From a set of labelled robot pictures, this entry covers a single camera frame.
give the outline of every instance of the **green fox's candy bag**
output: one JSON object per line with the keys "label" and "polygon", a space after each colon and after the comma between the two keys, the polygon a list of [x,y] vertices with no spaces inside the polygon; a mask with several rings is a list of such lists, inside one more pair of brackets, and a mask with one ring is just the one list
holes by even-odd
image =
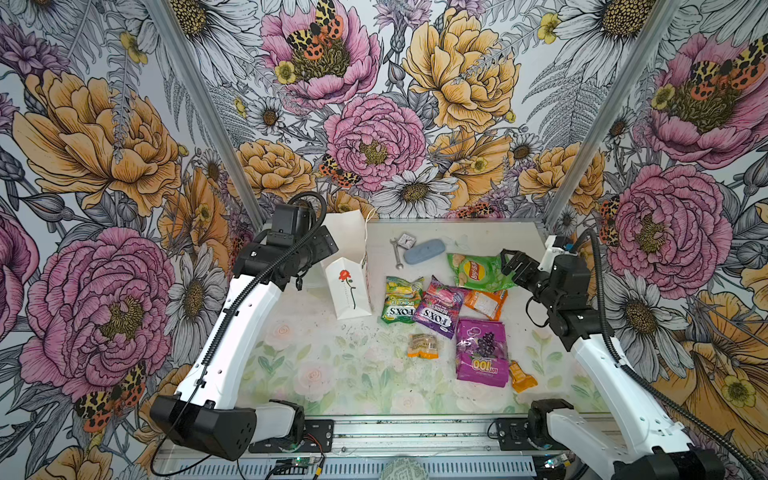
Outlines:
{"label": "green fox's candy bag", "polygon": [[387,323],[413,323],[413,312],[422,301],[423,281],[423,277],[412,282],[396,276],[386,277],[382,320]]}
{"label": "green fox's candy bag", "polygon": [[496,292],[515,286],[508,275],[502,273],[502,259],[449,253],[448,263],[456,275],[456,286],[481,292]]}

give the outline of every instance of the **gift bag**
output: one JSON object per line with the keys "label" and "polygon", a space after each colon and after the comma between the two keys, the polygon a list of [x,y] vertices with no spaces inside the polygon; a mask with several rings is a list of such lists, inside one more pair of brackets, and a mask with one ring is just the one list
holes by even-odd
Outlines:
{"label": "gift bag", "polygon": [[328,227],[339,251],[320,264],[326,272],[336,318],[350,319],[371,314],[368,295],[368,256],[366,219],[360,210],[327,214]]}

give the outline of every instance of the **orange candy wrapper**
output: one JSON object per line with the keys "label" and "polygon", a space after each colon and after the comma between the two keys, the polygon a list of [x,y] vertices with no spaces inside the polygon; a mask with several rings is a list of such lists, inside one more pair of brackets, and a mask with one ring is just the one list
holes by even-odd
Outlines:
{"label": "orange candy wrapper", "polygon": [[480,312],[494,322],[498,322],[502,317],[502,307],[507,300],[507,296],[507,290],[499,290],[498,292],[469,290],[469,294],[464,299],[464,304],[475,312]]}
{"label": "orange candy wrapper", "polygon": [[509,376],[512,377],[512,388],[515,389],[517,393],[538,385],[538,382],[533,375],[523,372],[523,369],[521,369],[518,363],[514,360],[509,363]]}

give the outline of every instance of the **tabletop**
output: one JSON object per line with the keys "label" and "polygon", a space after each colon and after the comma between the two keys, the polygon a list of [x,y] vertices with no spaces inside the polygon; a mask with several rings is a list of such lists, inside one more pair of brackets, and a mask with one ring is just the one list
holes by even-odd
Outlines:
{"label": "tabletop", "polygon": [[[510,359],[538,386],[518,394],[511,383],[499,388],[457,380],[455,340],[441,335],[438,359],[409,358],[409,336],[434,332],[418,323],[381,320],[385,277],[423,276],[425,288],[432,275],[448,285],[455,281],[445,254],[396,270],[389,240],[403,232],[418,242],[441,238],[451,253],[498,255],[507,248],[540,258],[544,252],[534,223],[370,223],[366,252],[373,314],[337,320],[327,286],[305,283],[301,292],[288,286],[250,354],[238,406],[280,399],[304,406],[307,415],[509,414],[527,412],[536,399],[562,398],[579,412],[607,412],[594,383],[552,331],[531,323],[525,312],[531,295],[518,286],[509,290],[501,321]],[[529,313],[540,324],[546,318],[544,307],[535,303]],[[461,316],[484,318],[466,306]]]}

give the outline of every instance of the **wrench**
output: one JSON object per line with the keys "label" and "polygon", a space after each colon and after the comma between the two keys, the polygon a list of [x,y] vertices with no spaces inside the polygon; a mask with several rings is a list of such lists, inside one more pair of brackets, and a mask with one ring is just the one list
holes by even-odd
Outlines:
{"label": "wrench", "polygon": [[397,270],[402,270],[402,262],[400,261],[400,251],[397,249],[397,239],[393,238],[389,242],[392,244],[392,248],[395,249],[395,260],[397,260],[397,265],[395,265],[395,268]]}

